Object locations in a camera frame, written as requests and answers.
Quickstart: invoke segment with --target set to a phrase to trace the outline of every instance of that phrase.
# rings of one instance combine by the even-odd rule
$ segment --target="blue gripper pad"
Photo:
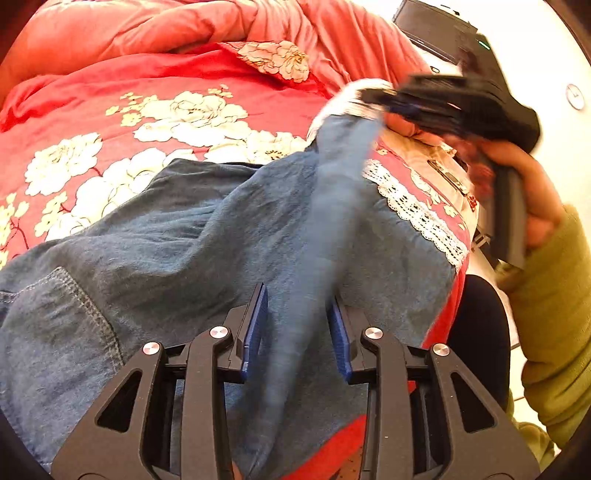
[[[249,374],[249,369],[256,360],[259,346],[261,344],[262,331],[267,323],[267,308],[268,296],[267,287],[262,284],[258,297],[251,299],[251,303],[255,302],[255,307],[252,312],[252,317],[246,336],[244,337],[242,368],[240,375],[243,381],[246,381]]]
[[[336,299],[330,302],[326,316],[328,317],[330,337],[332,338],[333,348],[335,349],[336,364],[339,372],[348,383],[353,374],[350,340],[347,329],[345,328],[343,314],[340,311]]]

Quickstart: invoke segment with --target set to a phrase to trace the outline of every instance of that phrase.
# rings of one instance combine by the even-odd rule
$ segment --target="shirt sleeve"
[[[591,404],[591,253],[575,208],[565,210],[524,270],[498,272],[527,358],[525,398],[560,448]]]
[[[509,395],[507,415],[534,454],[535,459],[538,460],[540,469],[543,471],[554,460],[554,442],[550,440],[548,434],[539,425],[534,425],[526,421],[516,421],[513,417],[514,410],[515,403],[512,395]]]

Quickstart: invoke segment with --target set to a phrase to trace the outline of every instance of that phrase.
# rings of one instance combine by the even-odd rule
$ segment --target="white lace trim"
[[[410,193],[378,160],[366,162],[363,176],[378,186],[379,194],[388,201],[388,206],[402,220],[410,221],[415,230],[445,253],[448,262],[456,271],[460,270],[468,255],[468,248],[458,240],[436,212]]]

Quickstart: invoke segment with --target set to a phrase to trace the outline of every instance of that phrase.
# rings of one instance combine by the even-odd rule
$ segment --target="person's arm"
[[[499,273],[527,363],[525,398],[563,448],[591,404],[591,253],[576,210],[528,257]]]
[[[509,395],[509,403],[507,405],[507,415],[513,421],[515,428],[519,431],[521,437],[525,440],[527,446],[534,454],[535,459],[540,464],[540,469],[544,470],[552,463],[556,452],[554,451],[554,442],[549,435],[539,425],[529,423],[527,421],[516,421],[513,418],[515,413],[515,402]]]
[[[563,206],[542,166],[508,142],[445,138],[469,163],[476,196],[492,194],[493,172],[476,148],[520,173],[527,204],[525,269],[506,269],[498,283],[508,297],[527,363],[525,398],[559,447],[591,404],[591,253],[576,210]],[[518,426],[543,464],[550,450],[533,425]]]

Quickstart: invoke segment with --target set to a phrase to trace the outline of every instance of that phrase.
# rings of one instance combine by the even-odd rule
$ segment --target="shirt pocket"
[[[0,408],[46,469],[123,363],[113,327],[64,268],[0,292]]]

